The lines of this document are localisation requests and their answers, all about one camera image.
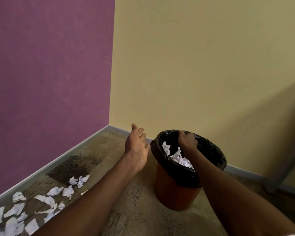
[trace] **beige wall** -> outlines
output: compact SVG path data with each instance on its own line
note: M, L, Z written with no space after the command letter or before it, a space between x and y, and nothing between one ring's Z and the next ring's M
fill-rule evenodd
M116 0L109 122L267 175L295 138L295 0Z

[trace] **speckled floor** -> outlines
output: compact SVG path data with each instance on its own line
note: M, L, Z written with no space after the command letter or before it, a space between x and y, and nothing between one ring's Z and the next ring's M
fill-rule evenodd
M29 215L25 225L36 218L38 225L43 225L45 214L34 212L47 210L45 203L33 197L45 194L53 187L68 186L72 176L89 174L89 180L80 189L74 187L72 199L55 196L55 201L64 201L68 207L81 197L80 193L90 189L105 173L114 166L124 151L126 137L113 131L107 131L94 138L83 150L61 163L54 170L40 176L23 194L27 197L25 211ZM214 214L204 191L197 196L192 206L184 211L173 211L163 206L154 192L157 161L150 153L144 169L130 182L103 228L102 235L227 235ZM233 176L254 192L266 198L295 223L295 196L285 192L269 195L259 182ZM6 213L13 203L5 204ZM0 224L3 228L6 220Z

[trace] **person's left arm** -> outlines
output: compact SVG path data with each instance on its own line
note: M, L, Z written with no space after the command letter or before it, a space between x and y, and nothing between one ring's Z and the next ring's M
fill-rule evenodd
M126 150L118 163L83 197L36 232L39 235L97 235L130 180L145 166L150 145L143 128L132 124Z

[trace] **trash can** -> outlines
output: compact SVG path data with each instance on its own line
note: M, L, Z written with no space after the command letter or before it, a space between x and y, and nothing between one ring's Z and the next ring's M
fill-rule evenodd
M198 150L215 166L224 170L226 158L222 151L208 139L194 134ZM201 190L199 178L194 169L185 167L170 156L177 152L179 130L162 131L151 142L151 151L158 162L155 193L159 201L172 210L185 210L190 207ZM162 144L170 145L167 156Z

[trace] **black trash bag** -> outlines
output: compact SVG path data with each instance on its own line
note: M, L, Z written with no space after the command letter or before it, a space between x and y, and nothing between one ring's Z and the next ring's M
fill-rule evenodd
M205 139L197 134L194 134L195 139L198 141L198 150L215 166L224 170L226 167L226 158L222 151L208 139ZM162 131L157 137L151 142L151 150L158 161L158 163L164 168L164 170L181 186L188 188L199 188L201 187L199 178L194 169L185 167L175 161L169 156L172 156L178 151L178 137L179 130L167 130ZM170 155L167 156L162 144L166 142L170 145ZM181 156L184 157L184 152L181 149Z

